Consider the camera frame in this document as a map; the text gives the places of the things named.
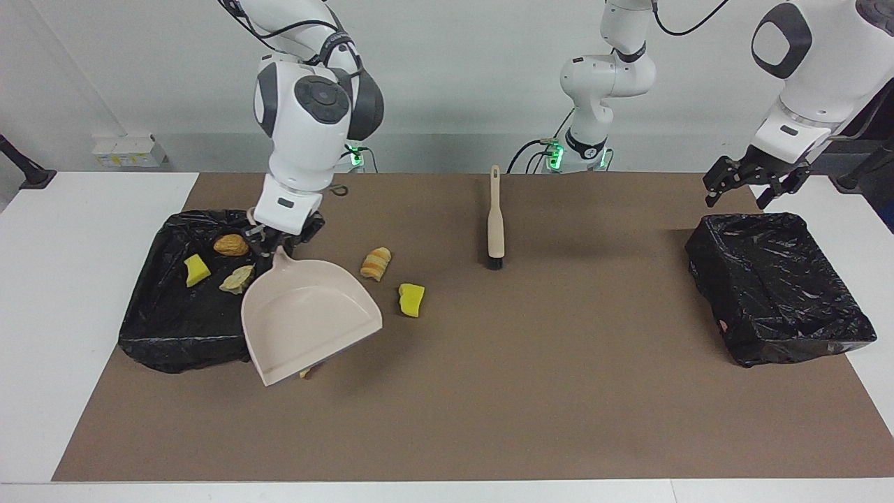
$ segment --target black mount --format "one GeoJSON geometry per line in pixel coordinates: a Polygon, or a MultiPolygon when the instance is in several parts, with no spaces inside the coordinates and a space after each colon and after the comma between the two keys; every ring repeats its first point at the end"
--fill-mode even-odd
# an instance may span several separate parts
{"type": "Polygon", "coordinates": [[[708,208],[713,208],[725,192],[743,185],[769,185],[761,197],[757,198],[757,207],[765,209],[782,194],[793,194],[800,190],[810,176],[810,171],[809,163],[789,164],[751,146],[738,161],[726,156],[717,159],[702,179],[704,188],[708,191],[704,202],[708,208]]]}
{"type": "Polygon", "coordinates": [[[835,188],[843,193],[860,193],[860,178],[894,163],[894,135],[888,138],[875,152],[846,175],[832,178],[835,188]]]}
{"type": "Polygon", "coordinates": [[[44,169],[19,152],[2,134],[0,134],[0,152],[3,152],[25,174],[25,181],[19,186],[22,190],[46,188],[56,175],[54,169],[44,169]]]}

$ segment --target white wall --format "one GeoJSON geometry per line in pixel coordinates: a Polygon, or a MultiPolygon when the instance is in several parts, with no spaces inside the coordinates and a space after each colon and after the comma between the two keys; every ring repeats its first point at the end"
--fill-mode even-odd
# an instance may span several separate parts
{"type": "MultiPolygon", "coordinates": [[[[662,17],[687,28],[716,2],[665,1],[662,17]]],[[[781,89],[749,50],[755,25],[777,3],[731,2],[685,38],[653,30],[655,88],[612,103],[615,168],[703,171],[720,154],[744,151],[781,89]]],[[[23,152],[56,169],[99,169],[92,136],[114,130],[29,29],[32,5],[124,129],[155,133],[174,169],[265,168],[269,147],[250,99],[265,51],[215,0],[0,0],[0,131],[23,152]]],[[[552,134],[568,112],[558,84],[564,61],[608,50],[599,0],[329,5],[385,94],[385,122],[369,142],[385,171],[507,164],[522,141],[552,134]]]]}

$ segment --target green indicator light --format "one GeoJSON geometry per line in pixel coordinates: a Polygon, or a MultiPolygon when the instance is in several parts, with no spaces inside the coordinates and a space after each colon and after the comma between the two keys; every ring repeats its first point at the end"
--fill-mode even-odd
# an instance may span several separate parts
{"type": "Polygon", "coordinates": [[[550,144],[549,154],[550,159],[547,162],[547,166],[551,171],[559,173],[561,171],[561,159],[565,155],[565,148],[558,142],[553,142],[550,144]]]}
{"type": "Polygon", "coordinates": [[[599,171],[608,171],[609,166],[611,166],[611,162],[614,160],[614,150],[605,149],[603,150],[603,157],[599,161],[599,171]]]}
{"type": "Polygon", "coordinates": [[[363,154],[360,153],[360,149],[351,147],[350,145],[345,145],[345,147],[348,147],[348,152],[350,152],[350,163],[354,167],[363,166],[363,154]]]}

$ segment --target brush handle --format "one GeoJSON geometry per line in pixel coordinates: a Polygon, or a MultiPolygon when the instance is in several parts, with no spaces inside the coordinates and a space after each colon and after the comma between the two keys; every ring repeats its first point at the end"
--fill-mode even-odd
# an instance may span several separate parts
{"type": "Polygon", "coordinates": [[[487,214],[487,255],[501,259],[506,255],[506,236],[500,211],[500,167],[491,168],[491,211],[487,214]]]}

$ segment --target black cable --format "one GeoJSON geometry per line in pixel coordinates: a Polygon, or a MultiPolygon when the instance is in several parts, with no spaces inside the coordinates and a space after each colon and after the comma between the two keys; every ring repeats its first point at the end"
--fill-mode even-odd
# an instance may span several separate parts
{"type": "MultiPolygon", "coordinates": [[[[534,162],[534,159],[535,159],[537,156],[540,156],[540,160],[542,161],[542,160],[544,160],[544,156],[545,156],[545,155],[546,155],[546,154],[544,154],[543,152],[537,152],[536,154],[534,154],[533,156],[531,156],[531,159],[529,159],[529,160],[527,161],[527,166],[525,166],[525,175],[527,175],[527,174],[531,171],[531,163],[534,162]]],[[[537,171],[536,171],[537,169],[538,169],[538,167],[535,167],[535,171],[534,171],[534,174],[535,174],[535,175],[537,174],[537,171]]]]}
{"type": "Polygon", "coordinates": [[[603,153],[603,160],[602,160],[602,162],[605,161],[605,156],[606,156],[609,152],[611,152],[611,157],[609,158],[609,163],[608,163],[607,165],[605,165],[605,173],[608,173],[609,171],[611,171],[611,162],[614,160],[614,150],[612,150],[612,149],[606,149],[605,152],[603,153]]]}
{"type": "Polygon", "coordinates": [[[248,17],[246,17],[246,18],[245,18],[245,22],[249,25],[249,26],[246,27],[246,29],[248,29],[249,32],[250,32],[252,35],[254,35],[255,38],[257,38],[257,41],[258,41],[258,42],[264,44],[268,49],[270,49],[270,50],[272,50],[272,51],[274,51],[274,52],[282,52],[282,51],[280,51],[279,49],[277,49],[276,47],[273,47],[273,46],[271,46],[270,44],[268,44],[266,40],[264,40],[263,38],[260,37],[260,35],[257,34],[257,30],[255,30],[255,25],[251,24],[251,19],[249,19],[248,17]]]}
{"type": "Polygon", "coordinates": [[[378,175],[379,174],[379,165],[377,165],[375,163],[375,152],[372,149],[370,149],[369,147],[366,147],[366,149],[369,150],[369,156],[371,158],[373,158],[373,169],[375,170],[375,173],[378,175]]]}
{"type": "Polygon", "coordinates": [[[561,132],[561,128],[565,127],[565,124],[568,123],[568,120],[574,115],[574,111],[577,110],[577,107],[571,108],[571,111],[568,112],[568,115],[565,115],[565,120],[561,122],[561,126],[556,130],[556,133],[553,135],[553,138],[559,138],[559,133],[561,132]]]}
{"type": "Polygon", "coordinates": [[[348,75],[349,78],[353,79],[354,77],[357,77],[358,75],[360,75],[361,73],[363,73],[363,70],[364,70],[364,68],[363,68],[363,58],[361,58],[359,54],[357,54],[356,52],[354,52],[354,48],[351,47],[350,44],[346,44],[346,46],[348,46],[348,50],[350,51],[350,55],[352,55],[352,56],[354,57],[354,63],[357,65],[357,71],[354,72],[354,73],[352,73],[352,74],[350,74],[350,75],[348,75]]]}
{"type": "Polygon", "coordinates": [[[328,190],[333,195],[335,195],[336,197],[340,197],[340,198],[343,198],[344,196],[348,195],[348,193],[350,192],[350,189],[348,188],[347,185],[342,185],[340,183],[339,184],[333,183],[332,185],[329,185],[328,190]]]}
{"type": "Polygon", "coordinates": [[[257,40],[258,40],[260,43],[262,43],[262,44],[264,44],[265,46],[267,46],[268,49],[270,49],[270,50],[272,50],[272,51],[274,51],[274,52],[282,52],[282,51],[280,51],[279,49],[277,49],[276,47],[273,47],[273,46],[271,46],[270,44],[266,43],[266,41],[263,40],[263,39],[260,37],[260,35],[257,33],[257,30],[255,30],[255,27],[251,24],[251,20],[249,19],[248,16],[245,17],[245,21],[248,23],[248,24],[246,24],[245,22],[242,22],[242,20],[241,20],[235,13],[231,12],[230,9],[227,8],[226,4],[224,3],[224,0],[217,0],[217,3],[218,3],[221,7],[223,7],[224,10],[225,10],[228,14],[230,14],[230,16],[231,16],[234,20],[236,20],[236,22],[238,22],[239,25],[240,25],[242,28],[245,29],[245,31],[247,31],[248,33],[251,33],[251,36],[252,36],[252,37],[257,38],[257,40]]]}
{"type": "Polygon", "coordinates": [[[519,160],[519,157],[521,157],[522,152],[524,152],[525,150],[527,150],[535,145],[539,145],[539,144],[540,144],[540,140],[531,140],[528,143],[525,143],[521,147],[521,149],[519,149],[519,151],[515,153],[515,157],[512,158],[512,162],[509,163],[509,168],[506,170],[506,175],[510,175],[512,173],[512,167],[515,166],[515,161],[519,160]]]}
{"type": "Polygon", "coordinates": [[[326,28],[332,29],[333,31],[338,31],[338,27],[335,26],[334,24],[331,24],[330,22],[320,21],[320,20],[316,20],[316,19],[308,19],[305,21],[298,21],[298,22],[294,22],[290,25],[283,26],[282,28],[275,30],[275,31],[271,31],[270,33],[267,33],[266,35],[258,34],[258,36],[260,38],[264,38],[264,39],[273,38],[273,37],[276,37],[277,35],[282,35],[286,31],[295,30],[296,28],[300,28],[302,26],[326,26],[326,28]]]}
{"type": "MultiPolygon", "coordinates": [[[[568,112],[568,115],[565,115],[565,120],[561,122],[559,129],[557,129],[556,133],[552,136],[553,138],[558,140],[559,133],[561,132],[562,128],[565,127],[565,124],[568,123],[568,120],[571,118],[572,115],[574,115],[574,112],[577,109],[578,109],[577,107],[572,107],[571,111],[568,112]]],[[[540,165],[544,162],[544,159],[546,158],[546,153],[548,151],[549,151],[549,147],[545,148],[544,151],[542,152],[543,155],[540,157],[540,160],[537,161],[537,165],[534,167],[534,173],[537,173],[538,171],[540,171],[540,165]]]]}
{"type": "Polygon", "coordinates": [[[683,37],[684,35],[688,35],[688,34],[692,33],[693,31],[701,28],[702,25],[704,25],[706,22],[708,22],[708,20],[710,20],[712,17],[714,17],[714,15],[717,12],[719,12],[720,9],[722,9],[723,6],[726,5],[728,1],[729,0],[723,0],[722,2],[720,2],[720,4],[718,4],[716,7],[714,7],[714,10],[711,11],[711,13],[707,15],[707,17],[702,19],[696,26],[693,26],[692,28],[690,28],[689,30],[686,30],[686,31],[671,31],[671,30],[668,30],[664,26],[664,23],[662,23],[662,18],[660,18],[658,16],[658,0],[652,0],[652,13],[655,15],[655,20],[658,22],[658,27],[661,28],[663,32],[665,32],[668,35],[671,35],[673,37],[683,37]]]}

